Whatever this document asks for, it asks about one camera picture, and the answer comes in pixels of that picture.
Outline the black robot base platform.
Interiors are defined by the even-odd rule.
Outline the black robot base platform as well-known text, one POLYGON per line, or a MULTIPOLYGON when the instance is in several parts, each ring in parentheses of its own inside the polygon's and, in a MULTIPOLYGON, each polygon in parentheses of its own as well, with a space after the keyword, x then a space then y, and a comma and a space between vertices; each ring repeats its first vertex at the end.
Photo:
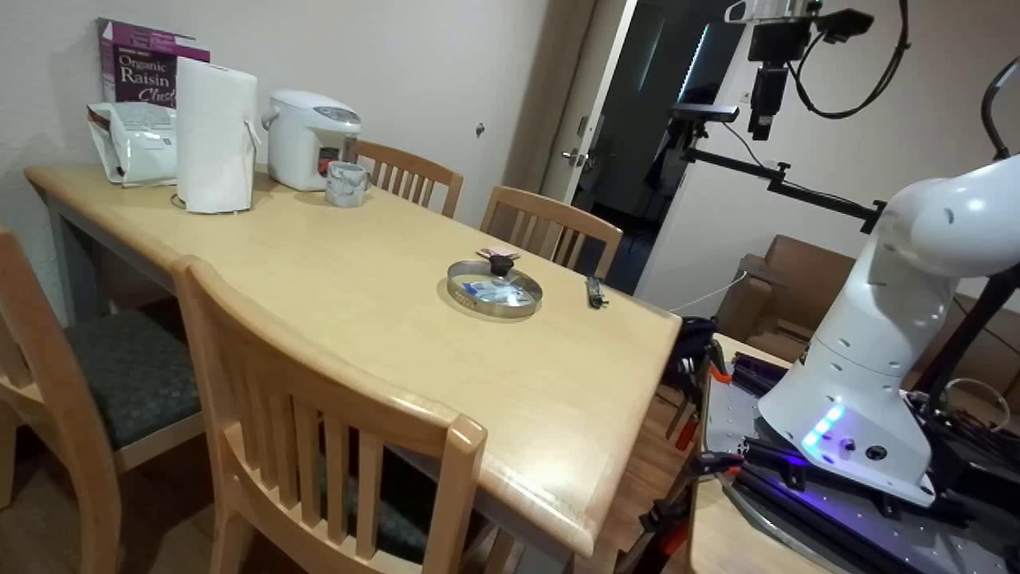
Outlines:
POLYGON ((854 574, 1016 574, 1016 513, 950 490, 913 507, 818 471, 757 418, 780 365, 735 350, 709 381, 706 458, 740 510, 780 541, 854 574))

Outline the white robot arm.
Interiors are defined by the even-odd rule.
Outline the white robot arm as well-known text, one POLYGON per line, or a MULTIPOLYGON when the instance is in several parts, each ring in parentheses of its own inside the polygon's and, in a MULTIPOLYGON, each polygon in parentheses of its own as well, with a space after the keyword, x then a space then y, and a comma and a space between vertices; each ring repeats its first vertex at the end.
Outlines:
POLYGON ((897 191, 808 355, 758 397, 762 420, 840 479, 915 507, 937 499, 930 443, 903 379, 962 277, 1020 261, 1020 160, 897 191))

